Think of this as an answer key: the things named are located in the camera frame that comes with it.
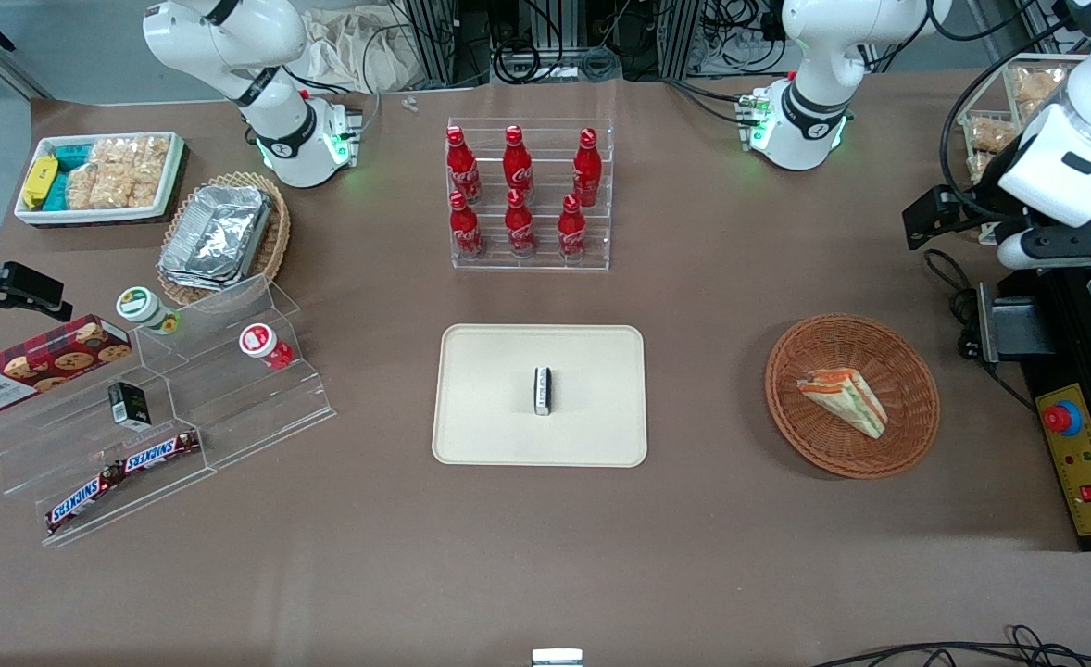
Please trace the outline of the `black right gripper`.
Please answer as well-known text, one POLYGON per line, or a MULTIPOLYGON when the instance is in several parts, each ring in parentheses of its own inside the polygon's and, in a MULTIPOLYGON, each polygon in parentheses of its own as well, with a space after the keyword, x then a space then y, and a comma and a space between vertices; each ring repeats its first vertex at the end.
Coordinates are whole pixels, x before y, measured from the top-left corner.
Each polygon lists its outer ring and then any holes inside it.
POLYGON ((21 263, 5 262, 0 269, 0 309, 28 309, 68 322, 74 318, 74 307, 63 299, 63 283, 21 263))

